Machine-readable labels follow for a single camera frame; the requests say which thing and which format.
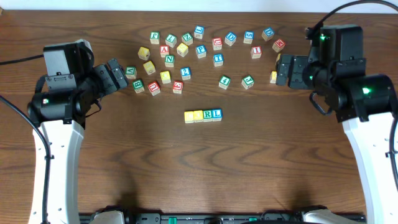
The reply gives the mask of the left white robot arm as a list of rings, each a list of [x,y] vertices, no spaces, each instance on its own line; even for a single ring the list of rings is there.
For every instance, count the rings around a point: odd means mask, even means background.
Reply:
[[[44,47],[47,74],[27,106],[35,142],[35,179],[29,223],[79,223],[78,160],[92,105],[128,86],[114,58],[94,65],[90,43]]]

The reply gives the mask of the green R block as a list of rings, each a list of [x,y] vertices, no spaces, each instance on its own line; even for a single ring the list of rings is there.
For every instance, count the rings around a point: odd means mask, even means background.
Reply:
[[[212,110],[203,110],[203,121],[204,122],[212,122],[213,121]]]

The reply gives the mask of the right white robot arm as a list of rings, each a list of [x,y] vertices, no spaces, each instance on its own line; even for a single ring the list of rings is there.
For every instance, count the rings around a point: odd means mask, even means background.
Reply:
[[[348,24],[306,30],[307,56],[282,54],[275,84],[311,90],[322,115],[334,113],[354,151],[368,223],[397,223],[397,94],[385,74],[366,74],[363,30]]]

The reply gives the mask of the yellow C block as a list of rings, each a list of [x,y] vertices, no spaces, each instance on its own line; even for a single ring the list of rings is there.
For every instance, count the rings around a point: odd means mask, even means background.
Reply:
[[[193,111],[184,112],[184,120],[186,124],[194,123],[194,113]]]

